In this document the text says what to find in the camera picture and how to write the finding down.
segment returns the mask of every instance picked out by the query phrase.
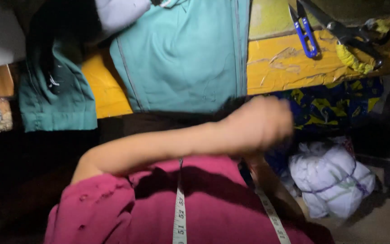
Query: forearm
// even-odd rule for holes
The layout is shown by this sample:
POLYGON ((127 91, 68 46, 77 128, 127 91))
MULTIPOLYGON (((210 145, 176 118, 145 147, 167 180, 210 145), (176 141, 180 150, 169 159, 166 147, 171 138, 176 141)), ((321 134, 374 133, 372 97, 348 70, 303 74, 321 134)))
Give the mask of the forearm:
POLYGON ((260 186, 278 215, 282 218, 304 221, 305 216, 299 204, 290 195, 262 154, 245 157, 254 181, 260 186))
POLYGON ((125 176, 157 161, 189 155, 220 155, 233 150, 222 125, 206 123, 185 129, 149 132, 110 141, 80 159, 72 183, 100 173, 125 176))

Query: scissors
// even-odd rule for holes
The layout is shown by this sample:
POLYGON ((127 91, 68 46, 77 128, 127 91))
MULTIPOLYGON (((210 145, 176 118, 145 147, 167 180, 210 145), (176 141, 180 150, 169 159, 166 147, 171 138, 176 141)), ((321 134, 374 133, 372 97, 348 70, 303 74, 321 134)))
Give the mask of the scissors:
POLYGON ((314 41, 314 36, 312 35, 311 32, 311 27, 309 26, 309 21, 306 16, 305 9, 303 6, 300 4, 299 1, 296 1, 296 8, 297 12, 294 9, 292 5, 288 5, 288 8, 290 10, 290 15, 291 19, 293 20, 294 23, 294 28, 296 29, 297 35, 299 36, 300 42, 302 43, 303 50, 305 50, 305 54, 308 58, 313 58, 317 56, 318 51, 317 51, 317 46, 316 42, 314 41), (302 19, 303 23, 303 30, 305 31, 305 34, 303 33, 303 30, 300 26, 299 19, 302 19), (306 45, 306 38, 309 39, 309 44, 310 46, 308 47, 306 45))
POLYGON ((341 22, 332 19, 311 0, 297 0, 297 3, 298 9, 300 3, 324 28, 338 38, 339 45, 355 47, 373 57, 375 60, 374 70, 379 69, 383 65, 383 58, 374 49, 373 44, 385 44, 390 38, 389 29, 384 33, 378 31, 375 28, 377 25, 375 19, 370 19, 364 25, 358 27, 346 27, 341 22))

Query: hand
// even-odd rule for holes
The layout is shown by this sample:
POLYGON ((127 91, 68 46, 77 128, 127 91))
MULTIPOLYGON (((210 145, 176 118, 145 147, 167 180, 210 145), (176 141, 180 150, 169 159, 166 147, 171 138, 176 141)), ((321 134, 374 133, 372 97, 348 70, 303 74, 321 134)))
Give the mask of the hand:
POLYGON ((257 96, 219 122, 232 140, 230 153, 265 150, 293 134, 293 114, 287 100, 257 96))

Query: white bundle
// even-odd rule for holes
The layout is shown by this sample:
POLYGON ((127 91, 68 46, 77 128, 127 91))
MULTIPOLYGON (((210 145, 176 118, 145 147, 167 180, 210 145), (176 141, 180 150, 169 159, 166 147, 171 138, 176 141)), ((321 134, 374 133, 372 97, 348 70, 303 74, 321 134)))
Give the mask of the white bundle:
POLYGON ((289 167, 311 218, 328 214, 348 218, 374 190, 374 174, 343 146, 313 142, 301 143, 299 149, 289 167))

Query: pink shirt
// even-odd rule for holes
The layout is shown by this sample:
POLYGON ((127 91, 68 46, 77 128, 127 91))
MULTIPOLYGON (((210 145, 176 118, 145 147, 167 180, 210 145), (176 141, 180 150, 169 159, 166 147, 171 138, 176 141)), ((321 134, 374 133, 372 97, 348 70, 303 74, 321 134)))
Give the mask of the pink shirt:
MULTIPOLYGON (((150 169, 68 186, 49 214, 45 244, 172 244, 179 162, 150 169)), ((185 158, 181 173, 188 244, 279 244, 260 199, 230 158, 185 158)), ((321 226, 282 224, 292 244, 334 243, 321 226)))

